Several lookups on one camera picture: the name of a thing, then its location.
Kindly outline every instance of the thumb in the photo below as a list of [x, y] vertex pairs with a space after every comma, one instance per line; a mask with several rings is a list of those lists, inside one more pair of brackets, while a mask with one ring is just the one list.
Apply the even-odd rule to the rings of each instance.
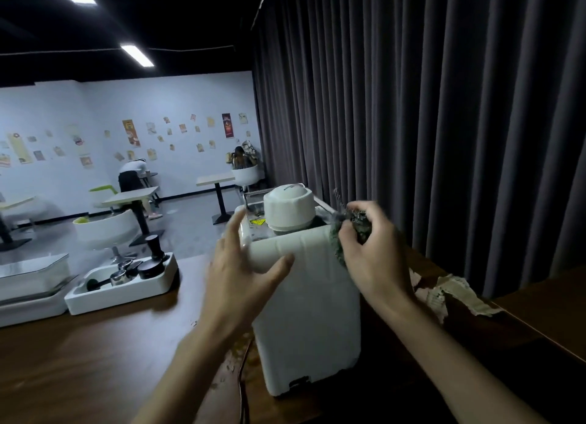
[[338, 232], [338, 238], [345, 256], [352, 256], [360, 252], [361, 245], [356, 241], [356, 230], [351, 221], [344, 220]]
[[293, 262], [295, 262], [294, 255], [287, 254], [286, 256], [283, 256], [275, 262], [275, 264], [270, 268], [269, 271], [267, 271], [265, 277], [272, 284], [274, 284], [275, 287], [278, 286], [281, 283], [281, 281], [285, 279], [291, 271]]

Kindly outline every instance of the hand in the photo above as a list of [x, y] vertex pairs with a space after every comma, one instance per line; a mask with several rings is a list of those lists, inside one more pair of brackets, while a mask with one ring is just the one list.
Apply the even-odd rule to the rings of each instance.
[[295, 260], [293, 255], [283, 256], [266, 273], [253, 272], [238, 238], [245, 214], [244, 209], [234, 213], [216, 243], [198, 324], [234, 339], [251, 326]]
[[364, 245], [356, 241], [351, 221], [345, 220], [338, 234], [344, 259], [354, 283], [378, 314], [398, 309], [413, 298], [404, 241], [376, 202], [351, 202], [348, 208], [366, 211], [372, 233]]

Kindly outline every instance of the white shirt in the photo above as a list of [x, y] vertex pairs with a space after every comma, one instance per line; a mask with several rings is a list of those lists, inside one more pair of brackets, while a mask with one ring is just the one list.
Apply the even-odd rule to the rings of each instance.
[[122, 174], [125, 171], [136, 171], [138, 174], [143, 174], [147, 171], [147, 164], [142, 160], [129, 161], [122, 165], [122, 168], [118, 173]]

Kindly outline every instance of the black ceiling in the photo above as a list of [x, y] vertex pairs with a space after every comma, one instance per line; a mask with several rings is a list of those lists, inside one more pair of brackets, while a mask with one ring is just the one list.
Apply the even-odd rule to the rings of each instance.
[[[250, 69], [250, 27], [260, 0], [0, 0], [0, 54], [118, 48], [136, 43], [155, 64], [121, 50], [0, 55], [0, 86], [113, 80]], [[165, 52], [147, 48], [201, 49]]]

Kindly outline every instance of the white round container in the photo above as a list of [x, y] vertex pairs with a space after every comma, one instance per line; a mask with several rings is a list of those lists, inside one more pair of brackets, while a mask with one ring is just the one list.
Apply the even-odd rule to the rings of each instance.
[[264, 196], [264, 214], [274, 231], [306, 228], [315, 217], [313, 193], [303, 183], [276, 187]]

